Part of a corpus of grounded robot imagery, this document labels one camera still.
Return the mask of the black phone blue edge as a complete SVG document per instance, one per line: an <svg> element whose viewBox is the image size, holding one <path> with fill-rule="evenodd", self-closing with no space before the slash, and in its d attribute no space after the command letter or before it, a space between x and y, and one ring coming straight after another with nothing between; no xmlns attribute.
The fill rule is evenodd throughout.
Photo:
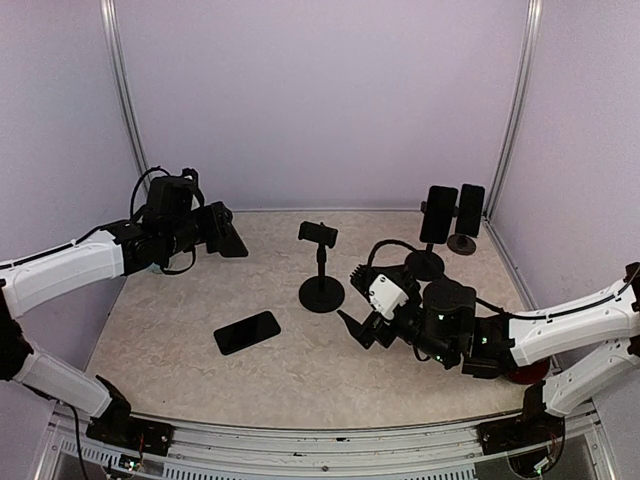
<svg viewBox="0 0 640 480"><path fill-rule="evenodd" d="M215 224L206 241L208 254L219 254L223 258L246 258L249 251L232 223Z"/></svg>
<svg viewBox="0 0 640 480"><path fill-rule="evenodd" d="M485 188L463 184L460 192L455 232L469 237L477 237L480 230L484 206Z"/></svg>

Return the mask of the black pole phone stand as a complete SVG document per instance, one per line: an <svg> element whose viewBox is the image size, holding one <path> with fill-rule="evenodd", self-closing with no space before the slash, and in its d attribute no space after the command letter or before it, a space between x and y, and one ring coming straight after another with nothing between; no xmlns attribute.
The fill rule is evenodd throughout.
<svg viewBox="0 0 640 480"><path fill-rule="evenodd" d="M305 280L299 288L301 305L313 313L336 311L344 302L345 290L335 278L326 274L327 250L335 247L338 230L324 223L303 221L299 227L298 239L317 245L316 262L318 273Z"/></svg>
<svg viewBox="0 0 640 480"><path fill-rule="evenodd" d="M425 202L421 203L422 214ZM441 278L444 275L444 261L433 251L435 244L422 244L425 245L424 248L418 249L406 257L405 265L417 280L429 282Z"/></svg>

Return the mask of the grey round-base phone stand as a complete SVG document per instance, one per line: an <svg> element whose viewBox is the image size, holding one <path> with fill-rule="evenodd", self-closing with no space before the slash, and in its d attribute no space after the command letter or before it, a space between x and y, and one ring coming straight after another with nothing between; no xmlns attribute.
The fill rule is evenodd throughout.
<svg viewBox="0 0 640 480"><path fill-rule="evenodd" d="M472 237L460 233L450 235L446 245L452 252L461 256L471 256L477 249L475 240Z"/></svg>

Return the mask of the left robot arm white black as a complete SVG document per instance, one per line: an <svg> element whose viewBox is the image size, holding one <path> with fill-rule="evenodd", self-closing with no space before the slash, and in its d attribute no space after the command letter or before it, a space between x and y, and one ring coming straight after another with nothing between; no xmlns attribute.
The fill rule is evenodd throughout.
<svg viewBox="0 0 640 480"><path fill-rule="evenodd" d="M86 413L121 445L133 443L140 424L131 405L109 381L86 373L29 342L18 320L34 308L103 280L127 277L151 266L177 275L171 259L182 253L245 258L248 250L233 225L233 214L208 203L196 170L178 175L157 166L142 206L129 216L97 226L78 239L1 266L1 378Z"/></svg>

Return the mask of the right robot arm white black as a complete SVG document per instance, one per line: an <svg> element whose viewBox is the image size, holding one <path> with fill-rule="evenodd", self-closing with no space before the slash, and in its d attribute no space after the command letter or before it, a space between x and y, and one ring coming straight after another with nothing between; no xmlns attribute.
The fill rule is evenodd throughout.
<svg viewBox="0 0 640 480"><path fill-rule="evenodd" d="M511 433L535 442L551 424L639 366L639 265L594 294L551 308L512 313L478 297L474 288L447 277L430 248L413 249L404 264L351 273L352 286L372 311L364 322L341 312L350 335L364 348L401 339L419 361L466 375L494 379L521 372L579 347L593 351L555 376L540 373L525 392L523 413Z"/></svg>

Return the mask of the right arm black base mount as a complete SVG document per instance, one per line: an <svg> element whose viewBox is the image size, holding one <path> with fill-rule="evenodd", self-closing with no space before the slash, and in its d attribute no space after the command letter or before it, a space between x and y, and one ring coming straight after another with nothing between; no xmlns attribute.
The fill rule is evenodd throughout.
<svg viewBox="0 0 640 480"><path fill-rule="evenodd" d="M524 421L510 417L477 426L479 442L484 455L508 452L558 439L565 433L565 420L551 419Z"/></svg>

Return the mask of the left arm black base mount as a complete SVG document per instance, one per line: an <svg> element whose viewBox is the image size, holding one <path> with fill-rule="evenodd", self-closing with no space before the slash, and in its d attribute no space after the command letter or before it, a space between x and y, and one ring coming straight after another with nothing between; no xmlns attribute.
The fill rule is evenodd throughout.
<svg viewBox="0 0 640 480"><path fill-rule="evenodd" d="M174 435L171 424L139 417L91 420L86 436L104 444L166 457Z"/></svg>

